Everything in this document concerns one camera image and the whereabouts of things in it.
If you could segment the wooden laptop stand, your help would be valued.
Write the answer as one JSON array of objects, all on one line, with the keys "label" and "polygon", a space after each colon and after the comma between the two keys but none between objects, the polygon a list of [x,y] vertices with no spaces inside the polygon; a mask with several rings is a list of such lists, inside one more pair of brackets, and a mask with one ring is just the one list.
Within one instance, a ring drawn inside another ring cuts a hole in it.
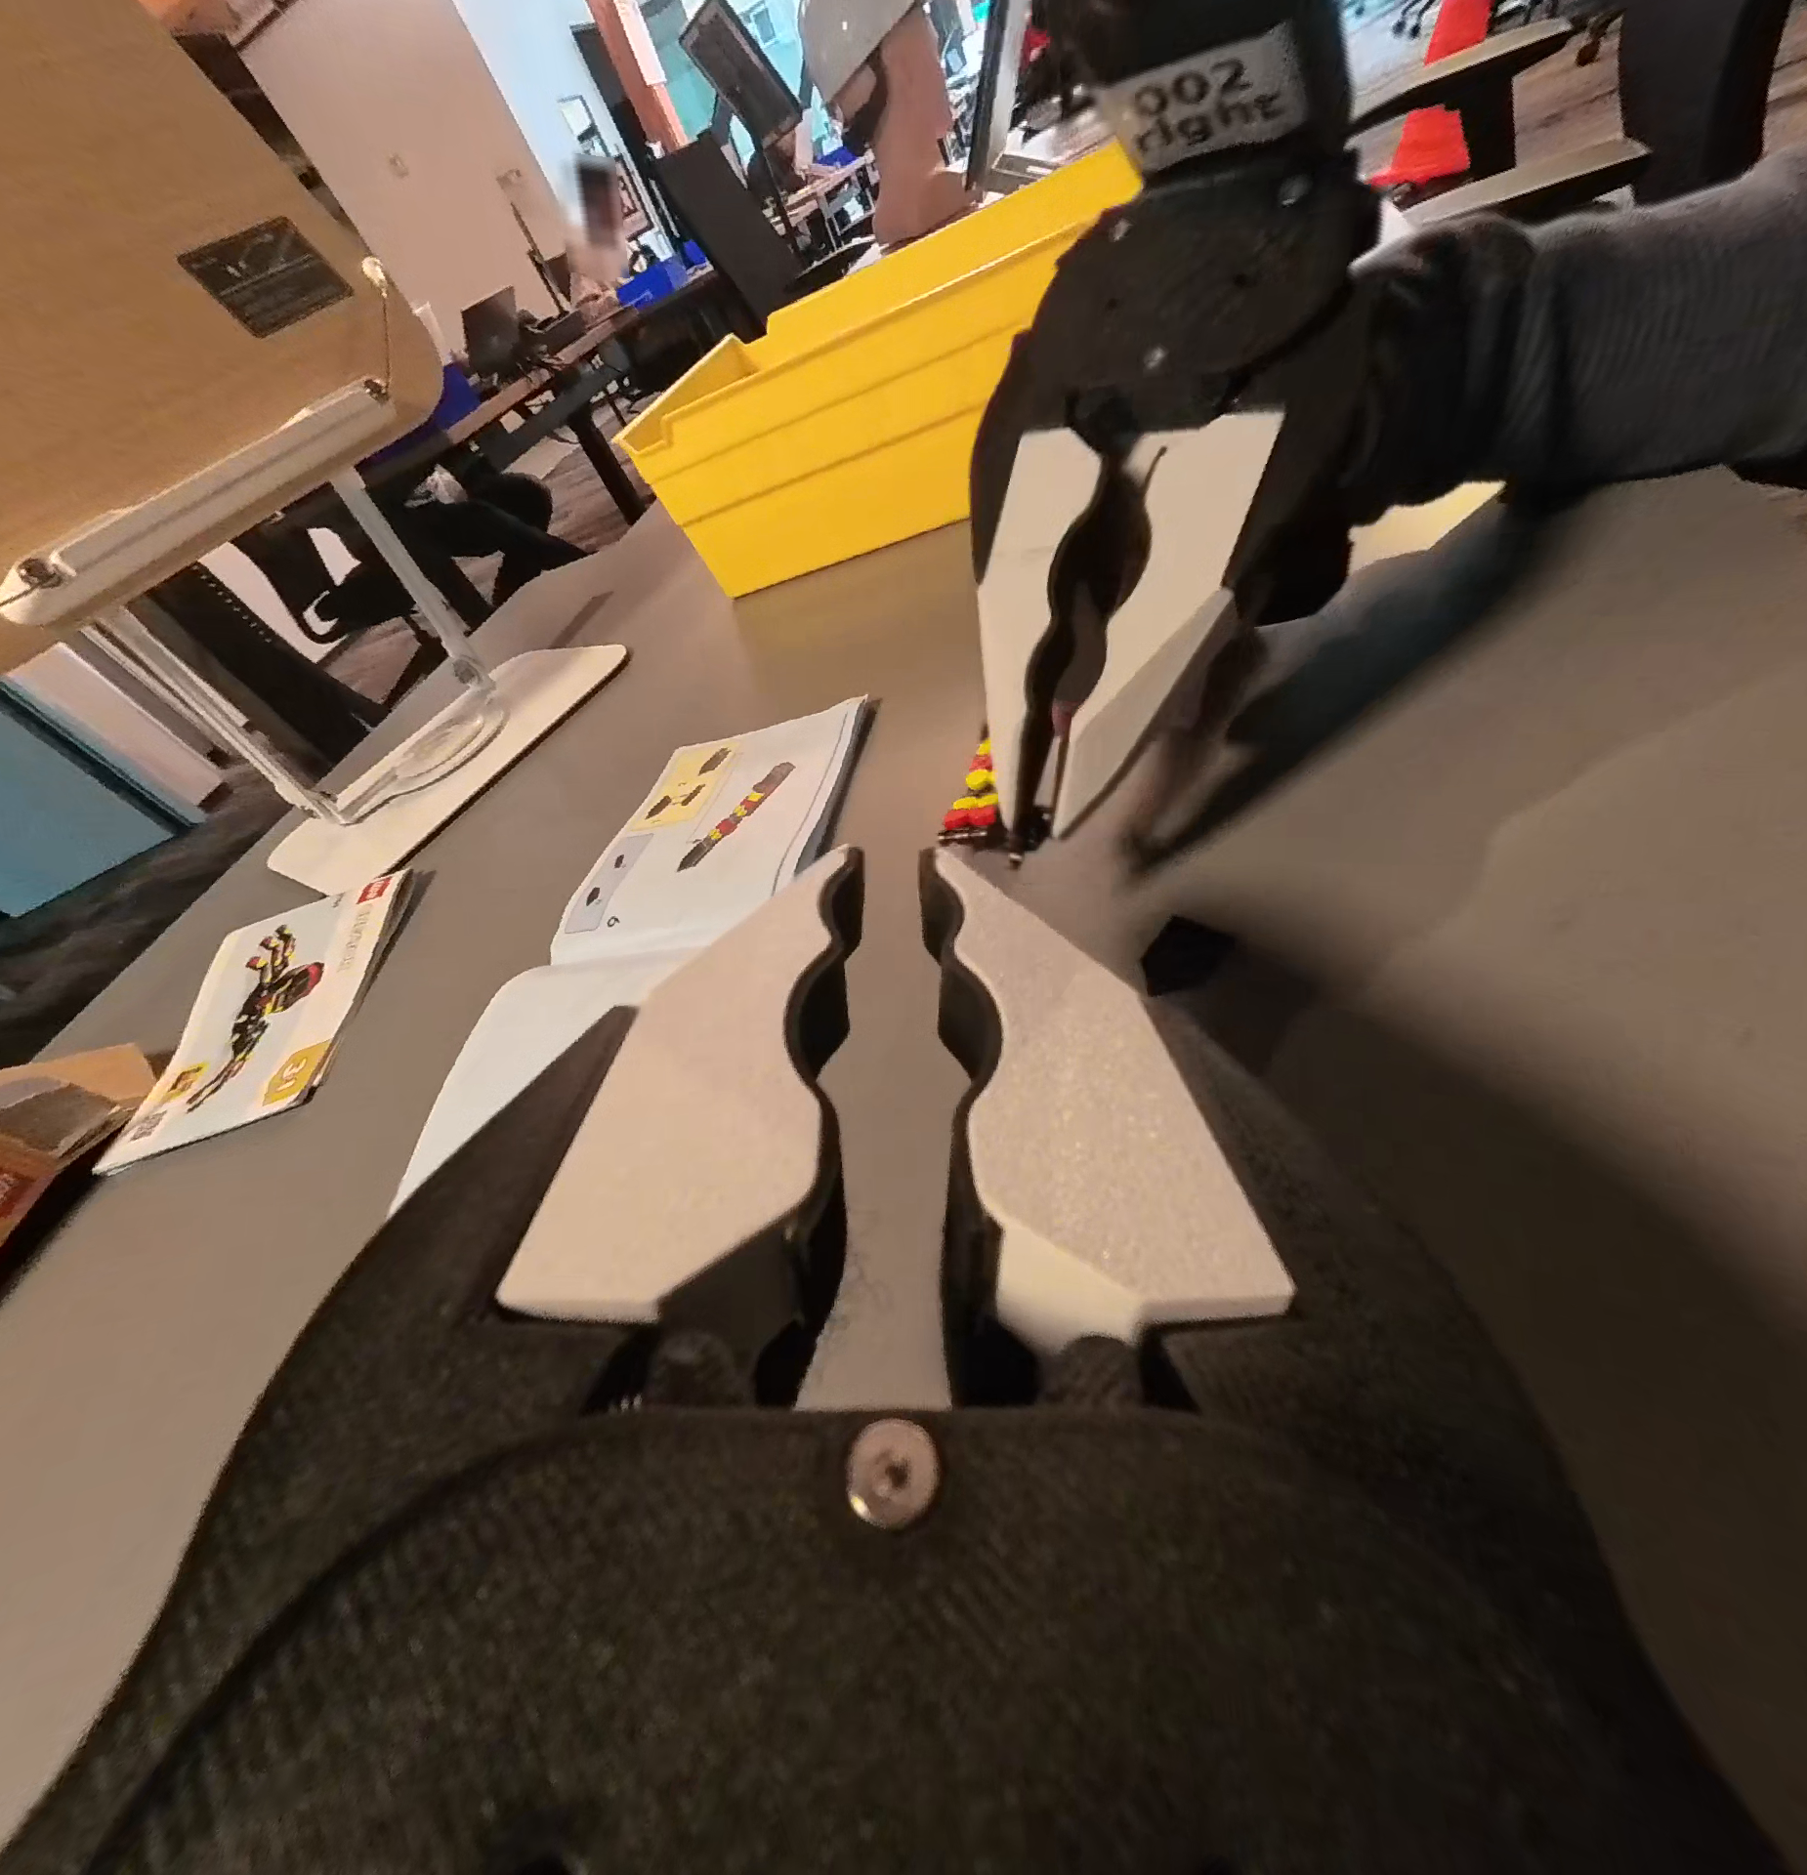
[{"label": "wooden laptop stand", "polygon": [[[303,824],[268,870],[378,890],[629,662],[489,671],[358,462],[434,415],[444,365],[335,223],[141,4],[0,4],[0,678],[106,642]],[[303,777],[139,600],[330,486],[457,681],[346,791]]]}]

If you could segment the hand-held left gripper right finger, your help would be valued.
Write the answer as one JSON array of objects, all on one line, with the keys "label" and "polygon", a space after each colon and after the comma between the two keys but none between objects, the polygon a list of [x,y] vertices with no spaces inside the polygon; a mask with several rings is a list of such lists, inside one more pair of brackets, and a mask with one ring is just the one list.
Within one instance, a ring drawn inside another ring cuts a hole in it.
[{"label": "hand-held left gripper right finger", "polygon": [[917,866],[952,1120],[944,1327],[1017,1348],[1286,1317],[1293,1281],[1146,999],[957,850]]}]

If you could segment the orange traffic cone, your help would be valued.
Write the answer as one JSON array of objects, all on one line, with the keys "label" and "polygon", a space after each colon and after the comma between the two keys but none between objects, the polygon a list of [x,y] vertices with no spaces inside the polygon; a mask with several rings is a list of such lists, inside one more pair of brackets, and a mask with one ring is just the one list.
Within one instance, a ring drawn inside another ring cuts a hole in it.
[{"label": "orange traffic cone", "polygon": [[[1492,33],[1494,4],[1438,4],[1433,35],[1426,42],[1426,66],[1474,48]],[[1412,107],[1403,122],[1398,150],[1376,177],[1384,189],[1430,194],[1470,177],[1464,133],[1450,104]]]}]

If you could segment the brown cardboard box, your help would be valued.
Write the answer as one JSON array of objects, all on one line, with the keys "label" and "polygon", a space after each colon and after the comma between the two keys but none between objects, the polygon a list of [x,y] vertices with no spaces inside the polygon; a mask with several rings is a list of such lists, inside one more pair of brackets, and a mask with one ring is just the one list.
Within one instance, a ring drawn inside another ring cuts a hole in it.
[{"label": "brown cardboard box", "polygon": [[0,1258],[156,1091],[139,1044],[0,1067]]}]

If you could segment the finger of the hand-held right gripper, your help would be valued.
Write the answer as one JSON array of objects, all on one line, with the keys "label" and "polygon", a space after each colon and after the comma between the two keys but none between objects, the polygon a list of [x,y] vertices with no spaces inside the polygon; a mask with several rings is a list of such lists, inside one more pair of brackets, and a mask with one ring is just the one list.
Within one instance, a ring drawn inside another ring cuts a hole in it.
[{"label": "finger of the hand-held right gripper", "polygon": [[1157,735],[1192,723],[1237,635],[1228,561],[1278,432],[1276,412],[1228,415],[1102,462],[1051,578],[1054,837],[1079,834]]},{"label": "finger of the hand-held right gripper", "polygon": [[1025,432],[979,576],[985,723],[1011,857],[1025,857],[1059,813],[1043,806],[1043,785],[1061,777],[1073,713],[1061,682],[1096,612],[1103,480],[1103,457],[1079,432]]}]

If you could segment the closed lego instruction booklet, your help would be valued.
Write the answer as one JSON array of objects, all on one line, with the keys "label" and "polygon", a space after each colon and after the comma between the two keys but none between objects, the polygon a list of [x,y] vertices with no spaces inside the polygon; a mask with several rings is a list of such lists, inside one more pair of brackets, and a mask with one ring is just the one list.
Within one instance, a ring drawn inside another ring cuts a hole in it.
[{"label": "closed lego instruction booklet", "polygon": [[417,875],[398,870],[229,932],[171,1063],[102,1153],[95,1175],[303,1107],[330,1075],[414,886]]}]

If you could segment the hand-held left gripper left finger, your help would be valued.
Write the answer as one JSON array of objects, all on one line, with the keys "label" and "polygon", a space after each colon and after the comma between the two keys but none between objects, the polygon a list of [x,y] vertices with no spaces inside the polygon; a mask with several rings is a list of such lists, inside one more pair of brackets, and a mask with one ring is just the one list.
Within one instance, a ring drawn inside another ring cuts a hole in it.
[{"label": "hand-held left gripper left finger", "polygon": [[648,992],[495,1303],[556,1322],[821,1322],[864,854],[835,848]]}]

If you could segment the long red yellow lego assembly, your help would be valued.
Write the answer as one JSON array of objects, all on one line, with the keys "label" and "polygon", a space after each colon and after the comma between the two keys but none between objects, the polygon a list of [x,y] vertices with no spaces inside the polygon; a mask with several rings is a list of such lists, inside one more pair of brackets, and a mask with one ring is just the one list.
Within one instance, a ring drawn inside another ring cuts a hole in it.
[{"label": "long red yellow lego assembly", "polygon": [[1025,834],[1010,827],[1001,791],[991,763],[991,738],[990,726],[979,726],[979,738],[974,758],[965,763],[963,783],[957,787],[952,806],[944,811],[935,845],[965,854],[1000,854],[1011,864],[1038,854],[1044,845],[1054,842],[1054,798],[1059,798],[1059,767],[1066,756],[1066,735],[1054,733],[1048,756],[1043,763],[1043,783],[1034,791],[1034,806],[1027,811]]}]

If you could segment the open lego instruction booklet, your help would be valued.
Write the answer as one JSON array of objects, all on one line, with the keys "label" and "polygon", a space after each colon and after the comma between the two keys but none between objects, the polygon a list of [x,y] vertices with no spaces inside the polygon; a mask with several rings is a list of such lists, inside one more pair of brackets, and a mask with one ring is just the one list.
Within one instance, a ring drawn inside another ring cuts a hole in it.
[{"label": "open lego instruction booklet", "polygon": [[462,1042],[401,1171],[401,1210],[610,1008],[779,895],[828,848],[872,695],[671,756],[579,881],[544,963],[512,976]]}]

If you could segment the black monitor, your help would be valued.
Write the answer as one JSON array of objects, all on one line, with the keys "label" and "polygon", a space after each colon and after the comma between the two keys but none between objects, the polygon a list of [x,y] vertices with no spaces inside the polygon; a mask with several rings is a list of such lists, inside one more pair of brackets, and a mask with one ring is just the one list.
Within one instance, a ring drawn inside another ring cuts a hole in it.
[{"label": "black monitor", "polygon": [[739,118],[757,150],[797,128],[801,103],[796,90],[728,4],[697,4],[680,31],[680,48]]}]

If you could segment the yellow plastic tray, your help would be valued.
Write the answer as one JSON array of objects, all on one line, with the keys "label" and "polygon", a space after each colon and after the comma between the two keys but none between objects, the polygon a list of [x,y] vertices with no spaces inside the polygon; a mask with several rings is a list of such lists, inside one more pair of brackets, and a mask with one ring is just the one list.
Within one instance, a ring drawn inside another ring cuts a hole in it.
[{"label": "yellow plastic tray", "polygon": [[979,418],[1073,239],[1141,187],[1117,146],[726,339],[619,432],[728,599],[965,523]]}]

